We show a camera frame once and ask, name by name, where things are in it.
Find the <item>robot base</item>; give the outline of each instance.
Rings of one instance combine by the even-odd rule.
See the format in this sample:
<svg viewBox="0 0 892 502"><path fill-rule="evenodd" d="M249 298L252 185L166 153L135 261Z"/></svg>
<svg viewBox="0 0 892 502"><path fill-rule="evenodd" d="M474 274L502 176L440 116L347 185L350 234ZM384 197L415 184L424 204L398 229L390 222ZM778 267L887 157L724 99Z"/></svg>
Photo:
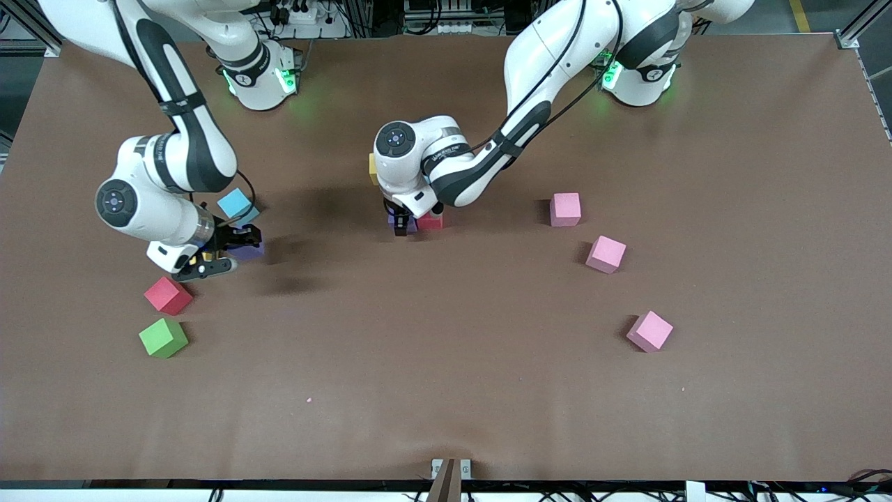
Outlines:
<svg viewBox="0 0 892 502"><path fill-rule="evenodd" d="M651 66L642 70L630 70L620 63L614 63L604 75L604 90L624 105L652 105L672 85L675 68L673 63L667 67Z"/></svg>
<svg viewBox="0 0 892 502"><path fill-rule="evenodd" d="M253 85L243 86L238 81L239 75L233 79L226 71L223 72L229 83L229 92L245 108L259 112L275 108L290 95L297 94L303 65L303 52L272 40L265 40L263 45L269 50L270 62Z"/></svg>

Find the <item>light blue cube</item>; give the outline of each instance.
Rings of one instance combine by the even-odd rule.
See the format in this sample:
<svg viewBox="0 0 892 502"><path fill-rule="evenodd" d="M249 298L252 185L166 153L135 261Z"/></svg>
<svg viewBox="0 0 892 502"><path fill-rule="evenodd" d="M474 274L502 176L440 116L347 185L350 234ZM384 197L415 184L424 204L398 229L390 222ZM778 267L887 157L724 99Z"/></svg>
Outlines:
<svg viewBox="0 0 892 502"><path fill-rule="evenodd" d="M232 218L233 216L237 216L244 212L245 209L251 205L251 201L248 200L248 197L245 197L242 193L241 188L236 188L235 190L229 192L225 197L221 198L217 201L217 205L220 206L220 209L223 210L223 213L226 213L227 218ZM246 214L242 219L235 222L238 226L247 225L254 218L260 216L260 211L254 207L250 213Z"/></svg>

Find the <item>green cube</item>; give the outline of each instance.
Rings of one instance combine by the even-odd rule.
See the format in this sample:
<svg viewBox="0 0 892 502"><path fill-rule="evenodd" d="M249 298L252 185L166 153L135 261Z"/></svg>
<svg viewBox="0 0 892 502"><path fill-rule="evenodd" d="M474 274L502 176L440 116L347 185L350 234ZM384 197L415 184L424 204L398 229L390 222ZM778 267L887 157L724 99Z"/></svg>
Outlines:
<svg viewBox="0 0 892 502"><path fill-rule="evenodd" d="M159 319L155 324L142 330L139 339L143 341L149 356L162 359L173 356L189 343L179 322L170 319Z"/></svg>

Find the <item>purple cube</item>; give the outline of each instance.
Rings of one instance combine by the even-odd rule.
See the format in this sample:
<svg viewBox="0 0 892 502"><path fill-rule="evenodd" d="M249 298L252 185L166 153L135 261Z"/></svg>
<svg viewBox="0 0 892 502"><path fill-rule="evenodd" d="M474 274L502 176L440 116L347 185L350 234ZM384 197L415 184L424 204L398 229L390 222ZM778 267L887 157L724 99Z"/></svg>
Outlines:
<svg viewBox="0 0 892 502"><path fill-rule="evenodd" d="M254 258L260 258L263 256L265 248L263 246L263 242L260 243L259 246L242 246L242 247L234 247L232 249L228 249L227 253L230 256L238 260L239 262L246 262L248 260L253 260Z"/></svg>
<svg viewBox="0 0 892 502"><path fill-rule="evenodd" d="M393 215L387 214L387 224L393 228ZM418 225L415 223L415 218L409 217L409 226L407 228L406 233L415 233L418 231Z"/></svg>

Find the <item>pink cube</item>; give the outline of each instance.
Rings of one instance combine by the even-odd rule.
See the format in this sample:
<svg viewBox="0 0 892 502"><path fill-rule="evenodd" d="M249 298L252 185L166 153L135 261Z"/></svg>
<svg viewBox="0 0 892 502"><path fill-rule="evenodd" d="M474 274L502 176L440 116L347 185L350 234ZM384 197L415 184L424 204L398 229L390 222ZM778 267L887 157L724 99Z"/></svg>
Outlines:
<svg viewBox="0 0 892 502"><path fill-rule="evenodd" d="M416 221L419 230L442 230L443 229L443 215L440 214L438 217L434 218L430 213L425 214L421 218L418 218Z"/></svg>
<svg viewBox="0 0 892 502"><path fill-rule="evenodd" d="M167 315L179 314L192 301L192 295L186 291L186 288L170 277L158 279L158 282L155 282L143 296L158 312L164 312Z"/></svg>
<svg viewBox="0 0 892 502"><path fill-rule="evenodd" d="M625 244L602 235L591 246L585 264L603 273L613 273L619 268L619 263L623 261L623 253L625 253Z"/></svg>
<svg viewBox="0 0 892 502"><path fill-rule="evenodd" d="M582 218L579 194L555 194L550 207L552 227L572 227Z"/></svg>
<svg viewBox="0 0 892 502"><path fill-rule="evenodd" d="M669 338L670 332L672 324L651 311L639 317L625 337L645 352L657 352Z"/></svg>

